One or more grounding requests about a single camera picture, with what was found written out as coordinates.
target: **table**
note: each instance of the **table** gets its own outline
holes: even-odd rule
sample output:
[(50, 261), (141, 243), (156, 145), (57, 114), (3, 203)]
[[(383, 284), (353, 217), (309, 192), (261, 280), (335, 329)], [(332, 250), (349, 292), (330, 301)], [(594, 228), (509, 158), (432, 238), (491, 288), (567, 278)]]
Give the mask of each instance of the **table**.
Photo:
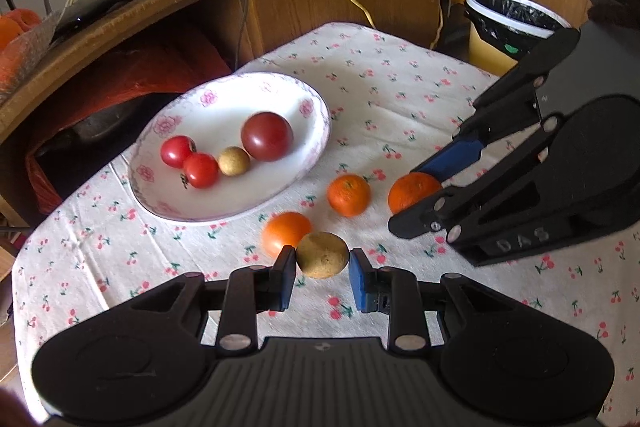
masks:
[[(46, 413), (33, 388), (30, 363), (44, 341), (66, 327), (185, 271), (225, 279), (249, 264), (270, 264), (260, 230), (271, 214), (297, 210), (316, 230), (362, 247), (374, 266), (412, 270), (419, 280), (463, 273), (596, 336), (616, 361), (616, 380), (601, 420), (617, 426), (640, 407), (640, 229), (514, 263), (474, 269), (444, 234), (413, 241), (392, 237), (386, 195), (393, 181), (449, 141), (472, 113), (471, 101), (494, 78), (450, 57), (362, 26), (332, 23), (247, 64), (314, 87), (332, 113), (332, 135), (318, 165), (273, 204), (252, 215), (204, 227), (168, 225), (147, 214), (127, 181), (130, 151), (84, 184), (31, 235), (13, 270), (15, 335), (25, 397), (38, 420)], [(454, 179), (466, 184), (513, 149), (526, 133), (492, 144)], [(351, 171), (369, 181), (372, 204), (361, 216), (335, 214), (326, 185)], [(212, 343), (216, 313), (203, 341)], [(441, 342), (429, 314), (434, 343)], [(386, 336), (384, 315), (354, 308), (347, 270), (329, 280), (298, 275), (290, 309), (258, 316), (258, 333), (316, 337)], [(544, 407), (544, 390), (540, 391)]]

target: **white plate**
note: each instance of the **white plate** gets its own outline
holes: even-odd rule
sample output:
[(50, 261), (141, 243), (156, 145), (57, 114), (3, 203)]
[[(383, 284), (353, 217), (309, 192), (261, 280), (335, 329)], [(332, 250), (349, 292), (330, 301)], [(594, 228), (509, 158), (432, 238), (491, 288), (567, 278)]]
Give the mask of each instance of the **white plate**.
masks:
[[(160, 146), (184, 134), (198, 151), (216, 158), (242, 146), (240, 130), (252, 114), (275, 112), (289, 121), (294, 143), (276, 162), (252, 159), (249, 172), (220, 175), (211, 188), (184, 188), (180, 169), (165, 165)], [(167, 105), (145, 127), (129, 163), (130, 187), (152, 214), (176, 223), (211, 223), (240, 217), (267, 203), (307, 174), (320, 158), (331, 131), (326, 103), (304, 82), (277, 73), (245, 73), (203, 84)]]

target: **small potato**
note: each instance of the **small potato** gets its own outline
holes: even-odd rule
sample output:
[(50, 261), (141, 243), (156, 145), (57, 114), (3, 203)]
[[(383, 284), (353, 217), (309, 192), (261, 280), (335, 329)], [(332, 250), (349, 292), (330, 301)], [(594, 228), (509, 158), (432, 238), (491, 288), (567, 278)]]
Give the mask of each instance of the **small potato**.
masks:
[(327, 279), (347, 266), (349, 247), (333, 233), (311, 232), (298, 243), (296, 261), (306, 276)]
[(218, 167), (225, 176), (239, 176), (247, 172), (250, 166), (251, 158), (239, 147), (227, 147), (218, 158)]

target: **trash can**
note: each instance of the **trash can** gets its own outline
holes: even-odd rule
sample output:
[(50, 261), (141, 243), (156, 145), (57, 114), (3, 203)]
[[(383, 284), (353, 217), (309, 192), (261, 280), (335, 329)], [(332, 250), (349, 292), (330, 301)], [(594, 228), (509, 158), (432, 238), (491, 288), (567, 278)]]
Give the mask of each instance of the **trash can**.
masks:
[(469, 63), (502, 76), (538, 42), (571, 25), (530, 0), (466, 0)]

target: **cherry tomato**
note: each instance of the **cherry tomato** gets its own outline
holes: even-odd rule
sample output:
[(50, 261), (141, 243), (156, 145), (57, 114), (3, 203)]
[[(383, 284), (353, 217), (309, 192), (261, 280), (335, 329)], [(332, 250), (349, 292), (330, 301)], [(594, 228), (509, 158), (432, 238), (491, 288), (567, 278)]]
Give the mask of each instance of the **cherry tomato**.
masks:
[(212, 155), (204, 152), (194, 152), (184, 161), (182, 169), (182, 181), (194, 188), (210, 187), (218, 179), (218, 162)]
[(175, 169), (182, 169), (184, 161), (196, 151), (196, 144), (188, 136), (174, 136), (160, 148), (162, 161)]
[(258, 112), (242, 126), (242, 147), (258, 161), (273, 162), (283, 158), (293, 143), (293, 130), (279, 114)]

